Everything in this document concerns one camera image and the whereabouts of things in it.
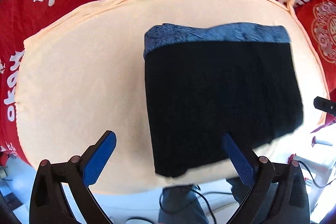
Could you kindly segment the black pants blue trim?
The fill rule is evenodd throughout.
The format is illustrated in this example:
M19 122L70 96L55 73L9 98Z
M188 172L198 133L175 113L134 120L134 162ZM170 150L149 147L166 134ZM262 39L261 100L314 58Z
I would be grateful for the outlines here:
M303 122L283 26L175 24L144 36L145 90L155 172L179 177L227 159L224 135L258 148Z

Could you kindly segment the white stand with red parts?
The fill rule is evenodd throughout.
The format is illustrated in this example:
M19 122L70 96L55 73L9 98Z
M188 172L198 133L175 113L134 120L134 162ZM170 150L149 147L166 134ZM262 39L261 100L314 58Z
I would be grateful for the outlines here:
M320 140L317 139L316 136L313 137L312 142L311 142L311 146L314 147L315 145L326 145L326 146L333 146L333 144L329 141L325 141L325 140Z

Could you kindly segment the red embroidered pillow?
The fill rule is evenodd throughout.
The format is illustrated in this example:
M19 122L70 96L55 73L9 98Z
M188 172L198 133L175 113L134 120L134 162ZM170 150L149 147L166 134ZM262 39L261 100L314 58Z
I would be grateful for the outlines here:
M335 0L315 0L295 9L328 77L335 77Z

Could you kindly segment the person's jeans legs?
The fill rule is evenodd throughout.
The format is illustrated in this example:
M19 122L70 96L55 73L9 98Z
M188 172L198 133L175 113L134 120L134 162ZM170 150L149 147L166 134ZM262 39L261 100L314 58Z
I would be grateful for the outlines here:
M212 190L201 192L201 187L195 184L165 187L159 197L159 223L209 223L200 199L206 204L208 213L217 223L214 212L206 199L208 195L232 196L236 202L241 202L248 193L248 188L242 184L240 178L228 179L231 185L229 192Z

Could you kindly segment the peach seat cushion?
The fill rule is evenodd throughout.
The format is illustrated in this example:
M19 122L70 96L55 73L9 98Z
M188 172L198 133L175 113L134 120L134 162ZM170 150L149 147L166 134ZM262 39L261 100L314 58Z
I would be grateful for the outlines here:
M275 0L99 0L79 6L24 42L15 106L20 145L29 163L67 161L106 130L117 147L92 191L131 194L236 176L229 160L200 166L178 178L154 171L145 99L144 35L172 23L206 28L233 22L283 26L291 39L303 103L303 124L258 149L280 158L291 141L323 124L313 106L328 97L325 73L291 5Z

